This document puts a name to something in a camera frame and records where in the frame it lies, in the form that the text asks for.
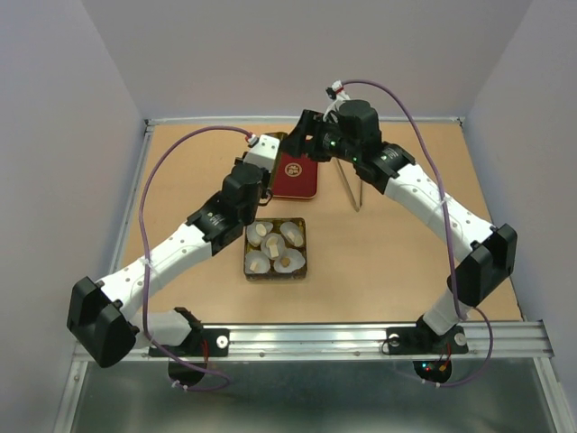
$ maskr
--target wire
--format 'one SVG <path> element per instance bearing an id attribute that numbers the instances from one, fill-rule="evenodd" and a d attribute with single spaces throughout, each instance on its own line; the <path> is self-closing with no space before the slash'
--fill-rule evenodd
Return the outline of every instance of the wire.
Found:
<path id="1" fill-rule="evenodd" d="M 234 126 L 207 126 L 204 128 L 197 129 L 190 134 L 186 134 L 179 140 L 177 140 L 174 144 L 172 144 L 167 151 L 165 151 L 160 159 L 156 162 L 156 165 L 152 168 L 151 174 L 149 175 L 146 183 L 144 184 L 144 188 L 142 189 L 142 196 L 141 196 L 141 203 L 138 208 L 138 224 L 140 226 L 141 237 L 142 237 L 142 247 L 144 248 L 144 258 L 146 259 L 144 262 L 144 281 L 142 286 L 142 332 L 144 335 L 150 340 L 150 342 L 156 346 L 165 356 L 172 359 L 176 363 L 187 367 L 190 370 L 194 370 L 196 372 L 201 372 L 204 374 L 209 374 L 213 376 L 220 377 L 223 379 L 223 382 L 207 388 L 198 388 L 198 387 L 188 387 L 186 384 L 181 384 L 179 382 L 174 382 L 174 386 L 178 386 L 182 388 L 184 391 L 192 391 L 192 392 L 204 392 L 204 391 L 217 391 L 222 390 L 226 386 L 228 386 L 231 382 L 231 378 L 217 370 L 208 370 L 207 368 L 198 367 L 192 363 L 189 363 L 183 359 L 180 359 L 178 356 L 174 355 L 170 350 L 162 346 L 158 343 L 151 335 L 151 331 L 148 328 L 148 303 L 149 303 L 149 293 L 150 293 L 150 284 L 151 284 L 151 247 L 148 241 L 148 235 L 146 234 L 146 227 L 144 225 L 144 205 L 146 203 L 146 197 L 148 195 L 148 191 L 151 187 L 152 180 L 154 179 L 154 175 L 159 170 L 162 163 L 169 157 L 169 155 L 174 151 L 177 147 L 179 147 L 183 142 L 192 138 L 196 135 L 207 133 L 209 131 L 233 131 L 236 133 L 244 134 L 246 137 L 252 137 L 252 133 L 242 129 L 237 128 Z"/>
<path id="2" fill-rule="evenodd" d="M 481 317 L 483 318 L 483 320 L 487 324 L 487 331 L 489 331 L 489 350 L 487 351 L 487 356 L 485 357 L 485 360 L 483 361 L 483 364 L 481 365 L 481 367 L 479 367 L 479 370 L 477 370 L 475 373 L 473 373 L 470 376 L 467 376 L 464 379 L 461 379 L 460 381 L 457 381 L 457 382 L 440 383 L 439 386 L 441 388 L 454 388 L 455 386 L 465 385 L 466 383 L 469 383 L 473 379 L 479 377 L 485 371 L 485 369 L 487 368 L 487 365 L 489 365 L 490 357 L 493 354 L 493 346 L 495 344 L 495 337 L 493 335 L 493 328 L 490 325 L 489 319 L 487 318 L 485 313 L 483 313 L 477 307 L 473 307 L 473 309 L 475 311 L 477 311 L 479 314 L 481 314 Z"/>
<path id="3" fill-rule="evenodd" d="M 449 364 L 449 361 L 451 361 L 451 345 L 449 343 L 447 343 L 447 349 L 449 351 L 449 355 L 447 356 L 446 361 L 443 364 L 443 367 L 446 368 L 447 365 Z"/>
<path id="4" fill-rule="evenodd" d="M 454 310 L 456 311 L 457 317 L 460 320 L 466 320 L 467 317 L 464 316 L 461 312 L 461 308 L 459 306 L 459 297 L 457 295 L 457 279 L 455 277 L 454 254 L 453 254 L 453 235 L 451 232 L 451 218 L 449 216 L 449 207 L 447 206 L 447 203 L 444 199 L 445 193 L 444 193 L 443 178 L 441 178 L 441 173 L 439 172 L 439 169 L 436 168 L 436 164 L 433 161 L 433 158 L 431 157 L 429 150 L 426 148 L 425 140 L 423 140 L 423 136 L 421 135 L 421 132 L 418 129 L 417 123 L 413 119 L 413 116 L 408 112 L 405 105 L 401 102 L 400 99 L 398 99 L 397 95 L 395 95 L 391 90 L 389 90 L 385 86 L 377 83 L 376 81 L 371 81 L 369 79 L 347 79 L 345 81 L 342 81 L 342 84 L 343 84 L 343 86 L 346 86 L 348 84 L 366 84 L 368 86 L 373 86 L 375 88 L 379 88 L 380 90 L 384 91 L 385 93 L 387 93 L 390 97 L 392 97 L 395 100 L 398 107 L 402 110 L 402 112 L 407 117 L 407 120 L 411 123 L 411 126 L 413 127 L 413 130 L 415 131 L 415 135 L 417 136 L 418 143 L 421 146 L 421 150 L 423 151 L 423 154 L 425 155 L 426 160 L 428 161 L 429 165 L 431 166 L 431 169 L 433 170 L 433 173 L 435 174 L 436 183 L 437 183 L 437 186 L 439 188 L 439 198 L 440 198 L 441 204 L 442 204 L 441 208 L 443 210 L 443 219 L 444 219 L 444 234 L 445 234 L 445 238 L 446 238 L 446 242 L 447 242 L 447 254 L 449 255 L 449 268 L 451 271 L 451 292 L 453 293 Z"/>
<path id="5" fill-rule="evenodd" d="M 398 107 L 402 110 L 402 112 L 407 117 L 407 120 L 411 123 L 411 126 L 413 127 L 413 131 L 415 131 L 415 135 L 417 136 L 418 143 L 421 146 L 421 150 L 423 151 L 423 154 L 425 155 L 426 160 L 428 161 L 429 165 L 431 166 L 431 169 L 433 170 L 433 173 L 435 174 L 436 183 L 437 183 L 437 186 L 439 188 L 439 198 L 441 199 L 442 210 L 443 210 L 443 219 L 444 219 L 444 234 L 445 234 L 446 242 L 447 242 L 447 254 L 449 256 L 449 268 L 451 270 L 451 292 L 453 293 L 454 310 L 457 313 L 457 317 L 460 320 L 466 320 L 467 317 L 462 314 L 461 308 L 459 306 L 459 297 L 458 297 L 458 293 L 457 293 L 457 279 L 455 277 L 455 266 L 454 266 L 454 256 L 453 256 L 453 234 L 451 233 L 451 219 L 449 216 L 449 208 L 448 208 L 447 203 L 444 199 L 445 194 L 444 194 L 443 179 L 441 178 L 441 173 L 439 172 L 439 169 L 436 168 L 436 164 L 433 161 L 433 158 L 431 157 L 429 150 L 426 148 L 425 140 L 423 139 L 423 136 L 421 135 L 421 132 L 418 129 L 418 126 L 417 126 L 417 123 L 415 122 L 415 119 L 413 119 L 413 116 L 408 112 L 407 108 L 401 102 L 401 100 L 397 97 L 397 95 L 395 95 L 389 88 L 386 88 L 385 86 L 383 86 L 380 83 L 377 83 L 376 81 L 372 81 L 369 79 L 347 79 L 345 81 L 342 81 L 341 84 L 343 86 L 346 86 L 349 84 L 365 84 L 367 86 L 373 86 L 374 88 L 379 88 L 380 90 L 382 90 L 383 92 L 385 92 L 386 94 L 388 94 L 390 97 L 392 97 L 394 99 L 394 101 L 397 103 Z M 469 377 L 462 379 L 461 381 L 452 382 L 452 383 L 438 383 L 438 384 L 434 383 L 434 382 L 429 382 L 429 383 L 433 383 L 433 384 L 441 386 L 443 388 L 453 388 L 455 386 L 464 385 L 464 384 L 472 381 L 473 379 L 478 377 L 485 370 L 485 368 L 487 368 L 487 365 L 489 364 L 490 357 L 493 353 L 493 345 L 494 345 L 493 329 L 492 329 L 490 322 L 489 322 L 489 319 L 487 318 L 485 313 L 483 313 L 477 307 L 473 307 L 473 309 L 481 315 L 481 317 L 483 318 L 483 320 L 487 324 L 487 329 L 489 331 L 489 351 L 487 352 L 487 357 L 483 361 L 481 368 L 479 370 L 477 370 L 475 373 L 471 374 Z"/>

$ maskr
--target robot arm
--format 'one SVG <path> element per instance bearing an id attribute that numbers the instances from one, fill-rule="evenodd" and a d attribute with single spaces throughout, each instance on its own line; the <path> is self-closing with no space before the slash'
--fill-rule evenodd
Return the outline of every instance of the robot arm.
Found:
<path id="1" fill-rule="evenodd" d="M 254 221 L 258 206 L 266 204 L 261 200 L 270 199 L 277 155 L 279 140 L 262 135 L 236 160 L 222 189 L 151 251 L 149 296 L 243 234 L 244 227 Z M 85 277 L 72 290 L 67 326 L 102 367 L 120 361 L 142 334 L 135 326 L 137 321 L 131 320 L 142 306 L 145 264 L 141 257 L 99 281 Z M 190 321 L 185 316 L 170 315 L 177 333 L 159 338 L 163 344 L 179 345 L 187 336 Z"/>
<path id="2" fill-rule="evenodd" d="M 392 198 L 446 241 L 439 189 L 402 147 L 381 140 L 377 112 L 361 100 L 351 100 L 339 88 L 326 113 L 305 110 L 297 126 L 280 144 L 293 157 L 315 161 L 338 158 L 350 162 L 357 175 Z M 453 239 L 458 301 L 465 314 L 478 306 L 512 272 L 517 233 L 510 226 L 493 226 L 445 194 Z M 447 285 L 451 287 L 450 277 Z M 446 290 L 417 322 L 423 346 L 439 340 L 459 323 L 453 293 Z"/>

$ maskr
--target metal frame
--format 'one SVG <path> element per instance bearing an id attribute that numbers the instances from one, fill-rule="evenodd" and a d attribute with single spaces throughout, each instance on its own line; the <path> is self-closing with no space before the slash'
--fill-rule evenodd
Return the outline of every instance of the metal frame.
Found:
<path id="1" fill-rule="evenodd" d="M 122 260 L 124 244 L 142 181 L 142 172 L 151 145 L 156 124 L 221 124 L 221 123 L 282 123 L 297 120 L 294 116 L 249 116 L 249 117 L 190 117 L 184 119 L 155 119 L 147 122 L 148 127 L 142 142 L 141 155 L 133 180 L 132 193 L 124 212 L 123 226 L 114 249 L 110 272 L 115 271 Z M 401 118 L 383 118 L 396 122 Z M 420 122 L 459 122 L 458 118 L 419 118 Z M 550 357 L 553 351 L 541 322 L 491 322 L 495 335 L 493 356 L 500 358 L 533 358 L 549 410 L 558 432 L 574 432 L 571 412 L 564 398 L 563 389 L 554 376 Z M 303 324 L 303 325 L 206 325 L 206 327 L 228 327 L 231 329 L 229 356 L 223 362 L 305 362 L 312 360 L 374 361 L 392 359 L 436 359 L 434 356 L 389 356 L 381 352 L 382 342 L 387 337 L 388 327 L 413 326 L 409 323 L 368 324 Z M 454 355 L 453 359 L 484 358 L 488 349 L 488 333 L 483 322 L 463 323 L 468 338 L 470 353 Z M 150 358 L 146 350 L 133 350 L 125 358 L 127 362 L 166 362 L 164 358 Z M 82 385 L 92 358 L 84 347 L 77 345 L 73 354 L 69 378 L 60 404 L 54 432 L 70 432 Z"/>
<path id="2" fill-rule="evenodd" d="M 462 124 L 464 117 L 455 116 L 415 116 L 419 123 L 435 124 Z M 164 119 L 149 119 L 146 124 L 292 124 L 298 120 L 298 115 L 229 115 L 229 116 L 195 116 L 195 117 L 169 117 Z M 407 123 L 403 115 L 380 115 L 381 122 Z"/>
<path id="3" fill-rule="evenodd" d="M 453 355 L 453 359 L 485 358 L 489 349 L 484 322 L 463 323 L 470 352 Z M 438 355 L 385 355 L 381 351 L 388 327 L 413 327 L 413 323 L 307 324 L 307 325 L 205 325 L 206 328 L 230 329 L 227 357 L 216 362 L 273 361 L 391 361 L 435 360 Z M 494 322 L 493 357 L 546 358 L 553 350 L 545 327 L 540 322 Z M 92 358 L 84 349 L 74 354 L 75 361 Z M 200 361 L 201 358 L 188 358 Z M 125 358 L 132 362 L 166 362 L 166 358 L 149 357 L 148 349 L 133 350 Z"/>

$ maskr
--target black plastic bracket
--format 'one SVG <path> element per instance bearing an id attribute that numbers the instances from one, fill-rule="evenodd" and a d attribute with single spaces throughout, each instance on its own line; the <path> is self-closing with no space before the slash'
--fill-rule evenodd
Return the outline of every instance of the black plastic bracket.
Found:
<path id="1" fill-rule="evenodd" d="M 136 343 L 139 329 L 126 321 L 120 307 L 88 277 L 72 288 L 66 326 L 103 368 L 123 359 Z"/>
<path id="2" fill-rule="evenodd" d="M 495 227 L 491 236 L 472 245 L 472 249 L 457 266 L 455 275 L 459 301 L 476 307 L 513 272 L 517 232 L 507 224 Z M 451 276 L 447 285 L 451 287 Z"/>
<path id="3" fill-rule="evenodd" d="M 170 350 L 174 355 L 179 357 L 186 356 L 203 356 L 203 347 L 201 343 L 206 341 L 208 344 L 208 355 L 211 358 L 223 358 L 228 356 L 228 345 L 226 347 L 220 348 L 216 343 L 216 340 L 220 336 L 225 336 L 230 342 L 230 329 L 226 327 L 204 327 L 200 320 L 194 317 L 194 315 L 182 307 L 176 307 L 174 309 L 177 313 L 180 313 L 190 325 L 190 333 L 185 338 L 185 340 L 180 345 L 165 345 L 164 347 Z M 153 358 L 164 357 L 159 349 L 156 347 L 151 347 L 149 349 L 148 355 Z"/>
<path id="4" fill-rule="evenodd" d="M 464 345 L 459 345 L 455 340 L 458 335 L 465 335 L 462 327 L 452 327 L 444 336 L 432 335 L 418 324 L 415 327 L 388 327 L 384 344 L 387 344 L 389 355 L 447 355 L 447 345 L 453 355 L 468 354 L 466 339 Z"/>

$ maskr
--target brown tray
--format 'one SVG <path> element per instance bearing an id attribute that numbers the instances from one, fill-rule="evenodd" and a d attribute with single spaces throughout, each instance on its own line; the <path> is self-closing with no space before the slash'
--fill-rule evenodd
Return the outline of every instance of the brown tray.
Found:
<path id="1" fill-rule="evenodd" d="M 305 220 L 303 218 L 257 218 L 257 219 L 255 219 L 255 222 L 257 222 L 257 223 L 258 222 L 272 223 L 272 230 L 270 232 L 276 233 L 276 234 L 281 235 L 281 236 L 282 236 L 282 233 L 280 232 L 280 226 L 283 223 L 286 223 L 286 222 L 295 223 L 303 234 L 303 239 L 305 240 L 305 243 L 303 244 L 303 246 L 297 248 L 296 246 L 291 244 L 289 242 L 289 240 L 286 239 L 284 236 L 282 236 L 282 237 L 285 240 L 285 243 L 287 244 L 287 246 L 289 246 L 290 248 L 292 248 L 294 250 L 298 250 L 298 251 L 300 251 L 301 254 L 303 254 L 303 257 L 305 258 L 305 265 L 302 268 L 297 269 L 296 271 L 293 271 L 290 273 L 279 273 L 279 272 L 276 272 L 272 266 L 274 261 L 270 260 L 270 269 L 266 273 L 246 273 L 246 272 L 244 272 L 244 270 L 246 269 L 246 266 L 245 266 L 246 254 L 248 254 L 250 251 L 260 251 L 261 250 L 261 248 L 259 246 L 252 246 L 251 245 L 251 243 L 248 241 L 248 239 L 246 237 L 246 231 L 245 231 L 244 232 L 243 272 L 244 272 L 244 276 L 246 277 L 246 279 L 248 281 L 275 281 L 275 280 L 290 281 L 290 280 L 302 280 L 302 279 L 304 279 L 307 276 L 307 268 L 308 268 L 307 228 L 305 226 Z"/>

